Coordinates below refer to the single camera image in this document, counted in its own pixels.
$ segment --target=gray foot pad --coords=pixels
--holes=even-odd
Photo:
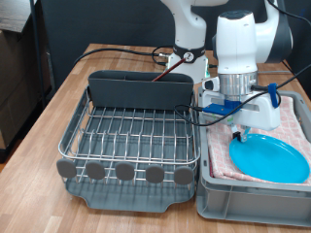
[[[61,177],[71,179],[77,176],[76,165],[73,161],[61,158],[56,162],[58,173]]]
[[[134,166],[129,162],[119,162],[116,165],[116,174],[119,180],[133,180],[135,176]]]
[[[104,165],[98,161],[90,161],[86,164],[86,173],[91,179],[102,180],[105,178]]]
[[[179,167],[174,172],[174,181],[177,184],[190,184],[193,181],[193,170],[190,167]]]
[[[161,183],[164,180],[164,169],[159,165],[150,165],[146,169],[146,180],[149,183]]]

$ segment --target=dark background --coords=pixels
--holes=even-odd
[[[310,0],[285,0],[287,11],[311,19]],[[90,43],[127,46],[174,44],[175,26],[170,11],[160,0],[42,0],[50,42],[56,88],[72,69],[74,60]],[[220,7],[193,8],[207,22],[206,49],[212,49],[219,14],[250,10],[257,22],[266,20],[263,0],[230,0]],[[311,63],[311,28],[302,20],[289,18],[294,51],[288,61],[295,72]],[[299,80],[311,97],[311,70]]]

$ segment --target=cable connector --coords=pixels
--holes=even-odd
[[[165,58],[168,58],[170,55],[171,55],[171,54],[169,54],[169,53],[160,52],[160,53],[158,54],[158,57],[165,57]]]
[[[218,67],[218,65],[212,65],[212,64],[208,65],[208,68],[217,68],[217,67]]]
[[[193,107],[193,109],[194,109],[195,111],[198,111],[198,112],[203,112],[203,109],[204,109],[204,108],[201,108],[201,107]]]

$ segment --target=pink towel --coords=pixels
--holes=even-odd
[[[306,140],[299,122],[294,114],[294,101],[290,97],[282,97],[281,125],[273,131],[251,129],[250,133],[268,135],[293,146],[299,150],[311,165],[311,144]],[[244,175],[232,162],[229,156],[229,144],[232,140],[230,128],[223,124],[207,127],[208,148],[215,178],[249,182],[270,183]],[[311,177],[302,184],[311,185]]]

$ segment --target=blue clip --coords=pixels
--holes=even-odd
[[[268,86],[268,91],[269,91],[270,98],[271,98],[271,101],[272,101],[272,106],[273,106],[274,109],[277,109],[279,107],[278,106],[278,100],[276,98],[276,87],[277,87],[277,83],[271,83]]]

